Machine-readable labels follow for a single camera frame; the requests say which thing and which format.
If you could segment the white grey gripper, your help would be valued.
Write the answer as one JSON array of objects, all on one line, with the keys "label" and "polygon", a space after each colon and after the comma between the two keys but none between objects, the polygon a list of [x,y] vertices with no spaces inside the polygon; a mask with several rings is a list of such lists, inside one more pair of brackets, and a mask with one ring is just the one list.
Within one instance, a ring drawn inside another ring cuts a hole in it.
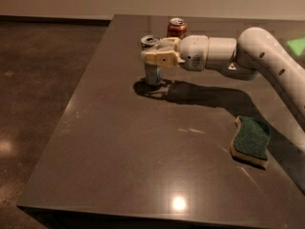
[{"label": "white grey gripper", "polygon": [[157,48],[164,52],[141,53],[146,64],[161,68],[174,68],[180,64],[185,70],[202,72],[207,61],[209,38],[190,35],[180,41],[178,37],[166,37],[160,40]]}]

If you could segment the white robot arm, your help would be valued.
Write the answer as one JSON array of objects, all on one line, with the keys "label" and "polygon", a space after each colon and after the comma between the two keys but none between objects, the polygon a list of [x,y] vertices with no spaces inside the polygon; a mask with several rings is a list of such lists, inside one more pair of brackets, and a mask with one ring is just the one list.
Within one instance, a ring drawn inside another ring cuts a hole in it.
[{"label": "white robot arm", "polygon": [[305,69],[278,41],[261,28],[248,28],[234,38],[190,35],[141,39],[145,80],[157,86],[163,68],[192,72],[217,71],[229,78],[251,80],[263,75],[274,87],[299,125],[305,122]]}]

